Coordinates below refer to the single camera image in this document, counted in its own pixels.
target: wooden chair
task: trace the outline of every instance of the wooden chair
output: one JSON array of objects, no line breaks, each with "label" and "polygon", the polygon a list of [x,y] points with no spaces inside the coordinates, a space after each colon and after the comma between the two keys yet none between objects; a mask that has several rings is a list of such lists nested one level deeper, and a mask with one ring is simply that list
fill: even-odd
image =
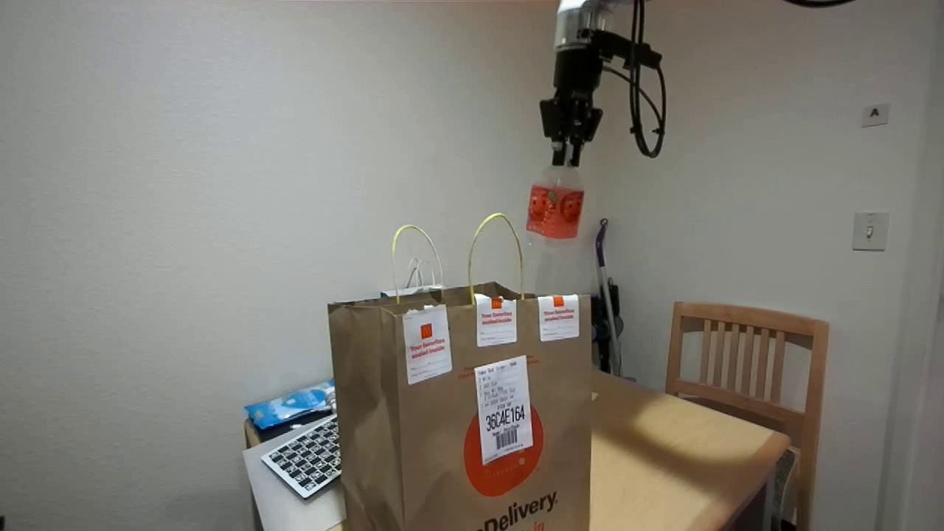
[{"label": "wooden chair", "polygon": [[[828,324],[805,315],[689,300],[671,308],[667,392],[789,436],[800,463],[782,507],[785,516],[795,511],[800,531],[810,525],[826,342]],[[805,392],[785,392],[786,381],[805,383]]]}]

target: table top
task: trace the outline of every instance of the table top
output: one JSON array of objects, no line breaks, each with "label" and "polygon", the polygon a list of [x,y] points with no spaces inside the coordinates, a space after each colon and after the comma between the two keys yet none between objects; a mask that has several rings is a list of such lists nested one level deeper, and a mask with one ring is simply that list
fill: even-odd
[{"label": "table top", "polygon": [[[248,479],[269,531],[338,531],[338,483],[298,502],[258,455],[245,451]],[[760,492],[786,436],[652,392],[628,381],[593,379],[589,531],[721,529]]]}]

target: light switch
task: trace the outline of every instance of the light switch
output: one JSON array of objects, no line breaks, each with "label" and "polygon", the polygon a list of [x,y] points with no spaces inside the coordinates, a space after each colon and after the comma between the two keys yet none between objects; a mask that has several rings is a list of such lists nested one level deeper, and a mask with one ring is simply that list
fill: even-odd
[{"label": "light switch", "polygon": [[887,212],[854,212],[853,252],[884,252],[884,244],[887,244]]}]

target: paper bag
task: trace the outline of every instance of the paper bag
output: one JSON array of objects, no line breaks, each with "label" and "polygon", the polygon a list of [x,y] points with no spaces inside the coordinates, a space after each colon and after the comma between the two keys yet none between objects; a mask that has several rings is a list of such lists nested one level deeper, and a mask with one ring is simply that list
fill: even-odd
[{"label": "paper bag", "polygon": [[350,531],[583,531],[589,308],[485,283],[329,303]]}]

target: robotic arm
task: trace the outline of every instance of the robotic arm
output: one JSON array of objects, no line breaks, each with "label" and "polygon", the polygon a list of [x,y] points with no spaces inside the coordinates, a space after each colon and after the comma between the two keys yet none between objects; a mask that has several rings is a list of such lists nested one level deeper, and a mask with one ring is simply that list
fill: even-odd
[{"label": "robotic arm", "polygon": [[[630,35],[614,35],[605,29],[608,5],[630,4]],[[593,107],[593,91],[602,72],[609,72],[628,82],[630,137],[645,157],[658,157],[667,122],[667,86],[659,75],[659,54],[645,42],[645,0],[559,0],[558,39],[555,39],[555,98],[538,101],[541,132],[552,140],[552,165],[577,165],[583,141],[593,140],[602,110]],[[643,91],[643,69],[658,75],[659,107]],[[643,132],[643,101],[652,110],[658,128],[655,145]]]}]

